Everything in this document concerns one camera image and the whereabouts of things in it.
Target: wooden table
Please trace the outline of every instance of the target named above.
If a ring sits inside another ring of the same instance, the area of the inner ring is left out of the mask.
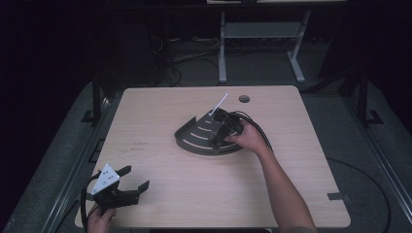
[[[350,218],[318,137],[293,86],[135,88],[124,92],[93,174],[108,163],[132,171],[120,190],[149,189],[137,206],[119,208],[113,227],[276,227],[258,158],[248,150],[207,156],[177,146],[174,133],[212,110],[242,111],[266,133],[318,227],[345,227]],[[241,103],[248,95],[249,103]],[[82,226],[78,214],[76,224]]]

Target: human arm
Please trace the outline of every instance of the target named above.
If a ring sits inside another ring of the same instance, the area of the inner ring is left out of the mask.
[[[95,204],[88,214],[87,232],[108,233],[110,229],[110,219],[115,215],[116,209],[108,209],[103,213],[103,209]]]
[[[245,120],[242,120],[242,124],[244,129],[241,135],[228,136],[225,140],[257,155],[266,181],[273,216],[279,224],[280,231],[289,233],[303,228],[316,232],[305,201],[282,169],[273,151],[253,125]]]

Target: hand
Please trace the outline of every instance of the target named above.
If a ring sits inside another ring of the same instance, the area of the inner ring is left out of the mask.
[[[241,135],[231,135],[224,138],[227,142],[232,142],[244,149],[252,150],[257,153],[260,150],[268,149],[258,130],[248,121],[241,119],[243,132]]]
[[[108,209],[103,214],[103,209],[94,204],[88,214],[87,232],[88,233],[108,233],[110,228],[110,219],[116,215],[116,209]]]

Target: floor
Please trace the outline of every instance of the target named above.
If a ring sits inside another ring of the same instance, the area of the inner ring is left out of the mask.
[[[228,52],[225,85],[289,84],[303,90],[323,80],[317,77],[327,44],[306,43],[302,46],[298,61],[306,83],[298,83],[286,55],[293,41],[242,43],[239,46],[233,42],[233,50]],[[172,43],[172,48],[177,58],[215,44],[213,40],[178,40]],[[216,51],[211,50],[176,63],[178,71],[166,70],[167,75],[157,86],[218,85],[217,59]],[[386,175],[388,172],[379,162],[382,152],[406,193],[410,193],[412,136],[388,107],[380,90],[371,83],[368,110],[376,111],[383,124],[363,127],[354,111],[357,96],[341,97],[337,92],[341,83],[339,80],[316,93],[301,94],[352,220],[347,228],[319,231],[412,232],[412,221],[399,204],[395,188]],[[91,123],[82,122],[85,112],[92,109],[91,84],[85,87],[60,126],[4,232],[83,232],[74,224],[79,209],[79,191],[92,175],[94,164],[88,161],[92,155],[98,154],[96,147],[107,135],[121,95],[122,91],[118,90],[114,96],[105,99],[101,107],[102,118],[92,127]],[[149,231],[112,229],[111,232]]]

